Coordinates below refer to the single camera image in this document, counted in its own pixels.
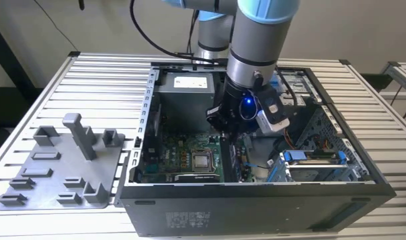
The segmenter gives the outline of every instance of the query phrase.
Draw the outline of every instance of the metal frame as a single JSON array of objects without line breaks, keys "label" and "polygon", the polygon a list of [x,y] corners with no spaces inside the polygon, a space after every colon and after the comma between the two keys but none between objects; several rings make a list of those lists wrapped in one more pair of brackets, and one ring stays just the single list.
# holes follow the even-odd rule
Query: metal frame
[{"label": "metal frame", "polygon": [[[79,109],[83,120],[93,126],[97,124],[103,127],[107,124],[118,128],[127,138],[123,149],[134,149],[131,139],[137,137],[134,126],[141,116],[137,103],[142,103],[134,89],[142,89],[145,86],[143,79],[149,77],[150,62],[162,60],[181,61],[165,56],[93,53],[82,53],[66,60],[2,146],[0,194],[4,193],[8,179],[16,175],[20,164],[27,159],[27,151],[35,144],[35,126],[51,125],[67,111]],[[334,106],[398,194],[398,197],[338,234],[319,233],[317,238],[385,240],[398,238],[399,235],[399,238],[406,240],[406,122],[351,66],[343,65],[338,60],[303,59],[281,59],[278,64],[285,67],[311,68]],[[117,179],[121,177],[122,168],[123,166],[118,166]],[[115,180],[113,194],[118,192],[119,184]],[[55,236],[60,239],[101,236],[115,239],[137,238],[125,208],[115,208],[113,204],[111,202],[105,209],[0,211],[0,237],[22,236],[34,240]],[[299,234],[295,239],[314,237]],[[273,239],[275,235],[237,235],[222,238]]]},{"label": "metal frame", "polygon": [[382,70],[406,89],[406,62],[390,61]]}]

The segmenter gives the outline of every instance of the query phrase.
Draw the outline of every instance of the power supply label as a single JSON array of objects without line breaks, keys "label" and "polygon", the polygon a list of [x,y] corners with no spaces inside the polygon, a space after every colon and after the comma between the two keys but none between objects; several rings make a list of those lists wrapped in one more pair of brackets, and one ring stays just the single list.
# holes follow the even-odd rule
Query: power supply label
[{"label": "power supply label", "polygon": [[207,211],[175,211],[166,213],[167,227],[175,228],[207,228],[210,225],[211,212]]}]

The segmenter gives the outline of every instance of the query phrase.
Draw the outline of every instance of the sticker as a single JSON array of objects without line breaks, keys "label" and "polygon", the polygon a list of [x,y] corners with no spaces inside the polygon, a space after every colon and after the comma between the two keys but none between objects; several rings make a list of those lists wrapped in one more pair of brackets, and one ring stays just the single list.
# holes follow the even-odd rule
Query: sticker
[{"label": "sticker", "polygon": [[206,77],[178,76],[175,77],[174,88],[207,89],[209,80]]},{"label": "sticker", "polygon": [[174,211],[166,213],[167,227],[171,229],[207,228],[210,224],[211,212]]}]

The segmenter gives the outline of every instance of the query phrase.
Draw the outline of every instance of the red wire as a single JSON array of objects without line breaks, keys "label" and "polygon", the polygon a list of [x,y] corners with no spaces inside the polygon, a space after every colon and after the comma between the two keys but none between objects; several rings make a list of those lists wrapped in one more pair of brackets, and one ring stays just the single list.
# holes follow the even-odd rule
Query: red wire
[{"label": "red wire", "polygon": [[283,129],[283,134],[285,134],[285,140],[286,140],[287,145],[290,146],[290,148],[293,150],[295,150],[295,147],[294,147],[294,144],[291,141],[291,137],[290,137],[290,134],[289,134],[289,131],[286,130],[286,128]]}]

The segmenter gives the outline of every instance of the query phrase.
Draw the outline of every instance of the aluminum extrusion table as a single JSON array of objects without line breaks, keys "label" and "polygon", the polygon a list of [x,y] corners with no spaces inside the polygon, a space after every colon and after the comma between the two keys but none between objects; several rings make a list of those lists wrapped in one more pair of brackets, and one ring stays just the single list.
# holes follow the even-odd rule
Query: aluminum extrusion table
[{"label": "aluminum extrusion table", "polygon": [[382,74],[389,74],[406,89],[406,62],[390,61],[382,70]]},{"label": "aluminum extrusion table", "polygon": [[[154,55],[82,53],[70,56],[0,148],[0,195],[35,145],[40,125],[59,133],[66,113],[80,113],[95,133],[117,128],[126,134],[123,150],[139,126],[151,62],[186,62]],[[378,95],[351,65],[338,60],[281,59],[282,67],[311,68],[346,122],[397,192],[397,197],[338,234],[201,236],[194,239],[406,240],[406,121]],[[119,185],[118,166],[111,193]],[[137,239],[123,208],[0,211],[0,239]]]}]

